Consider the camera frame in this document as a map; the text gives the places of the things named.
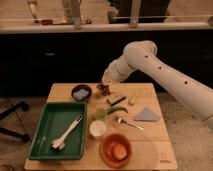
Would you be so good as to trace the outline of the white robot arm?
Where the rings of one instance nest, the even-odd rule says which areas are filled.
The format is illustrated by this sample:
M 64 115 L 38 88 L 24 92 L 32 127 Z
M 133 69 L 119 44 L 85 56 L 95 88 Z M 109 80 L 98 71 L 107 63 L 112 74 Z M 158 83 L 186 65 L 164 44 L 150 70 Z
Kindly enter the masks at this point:
M 157 46 L 153 41 L 127 44 L 123 54 L 105 70 L 102 82 L 120 83 L 140 70 L 194 111 L 202 121 L 213 122 L 213 89 L 166 65 L 156 55 Z

